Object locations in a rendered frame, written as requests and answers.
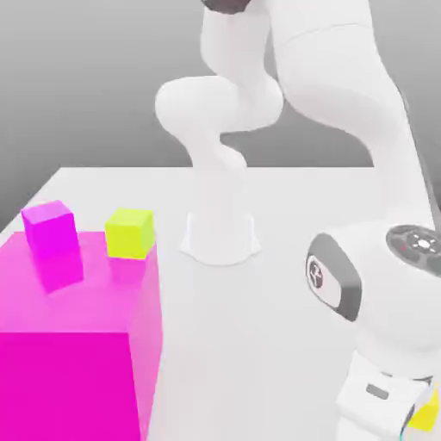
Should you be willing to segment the small yellow cube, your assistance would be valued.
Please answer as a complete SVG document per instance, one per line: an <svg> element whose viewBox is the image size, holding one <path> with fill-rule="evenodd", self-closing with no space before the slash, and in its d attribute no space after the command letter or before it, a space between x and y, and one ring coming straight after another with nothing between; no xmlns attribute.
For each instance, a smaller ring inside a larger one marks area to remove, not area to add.
<svg viewBox="0 0 441 441"><path fill-rule="evenodd" d="M439 409L438 383L436 383L430 400L413 415L408 426L423 432L430 432L435 426Z"/></svg>

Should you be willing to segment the small purple cube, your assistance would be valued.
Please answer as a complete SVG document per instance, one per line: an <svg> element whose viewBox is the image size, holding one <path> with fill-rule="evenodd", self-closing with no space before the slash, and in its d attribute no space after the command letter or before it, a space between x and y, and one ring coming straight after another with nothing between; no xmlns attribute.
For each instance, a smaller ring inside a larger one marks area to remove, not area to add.
<svg viewBox="0 0 441 441"><path fill-rule="evenodd" d="M73 212L60 200L21 211L34 266L47 293L84 278Z"/></svg>

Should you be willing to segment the large magenta box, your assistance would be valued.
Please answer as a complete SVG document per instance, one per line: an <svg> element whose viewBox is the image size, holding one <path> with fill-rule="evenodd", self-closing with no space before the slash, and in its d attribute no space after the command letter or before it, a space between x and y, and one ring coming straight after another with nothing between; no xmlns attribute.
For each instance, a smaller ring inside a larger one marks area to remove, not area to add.
<svg viewBox="0 0 441 441"><path fill-rule="evenodd" d="M0 246L0 441L146 441L163 331L158 258L110 258L101 232L34 258Z"/></svg>

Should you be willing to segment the small yellow-green cube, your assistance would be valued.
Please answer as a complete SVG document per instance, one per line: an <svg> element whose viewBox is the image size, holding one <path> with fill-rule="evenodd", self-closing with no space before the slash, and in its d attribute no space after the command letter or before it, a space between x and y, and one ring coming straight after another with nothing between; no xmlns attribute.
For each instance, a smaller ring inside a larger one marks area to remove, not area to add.
<svg viewBox="0 0 441 441"><path fill-rule="evenodd" d="M105 237L111 258L145 259L155 244L153 211L117 208L105 222Z"/></svg>

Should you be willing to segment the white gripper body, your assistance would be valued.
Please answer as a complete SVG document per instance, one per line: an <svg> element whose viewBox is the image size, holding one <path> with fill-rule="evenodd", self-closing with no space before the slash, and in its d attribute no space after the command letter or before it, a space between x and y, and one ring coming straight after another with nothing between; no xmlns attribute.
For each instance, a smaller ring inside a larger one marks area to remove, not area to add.
<svg viewBox="0 0 441 441"><path fill-rule="evenodd" d="M349 374L337 398L336 441L399 441L432 379Z"/></svg>

